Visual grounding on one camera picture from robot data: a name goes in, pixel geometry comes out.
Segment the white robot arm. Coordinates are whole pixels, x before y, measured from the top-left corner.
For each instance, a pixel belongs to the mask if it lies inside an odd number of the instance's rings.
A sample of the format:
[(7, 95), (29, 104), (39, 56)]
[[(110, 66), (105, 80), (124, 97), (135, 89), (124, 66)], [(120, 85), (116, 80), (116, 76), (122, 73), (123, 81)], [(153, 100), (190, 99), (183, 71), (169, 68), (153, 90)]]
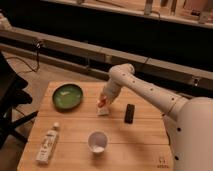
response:
[(109, 70), (98, 106), (110, 105), (127, 87), (176, 122), (173, 171), (213, 171), (213, 99), (187, 99), (134, 76), (127, 63)]

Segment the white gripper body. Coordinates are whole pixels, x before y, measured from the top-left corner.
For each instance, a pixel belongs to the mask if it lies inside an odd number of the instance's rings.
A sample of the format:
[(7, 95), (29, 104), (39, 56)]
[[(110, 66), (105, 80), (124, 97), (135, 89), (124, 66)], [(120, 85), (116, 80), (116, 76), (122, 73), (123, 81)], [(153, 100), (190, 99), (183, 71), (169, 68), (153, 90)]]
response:
[(111, 104), (120, 94), (121, 86), (113, 80), (109, 80), (100, 94), (100, 102), (103, 105)]

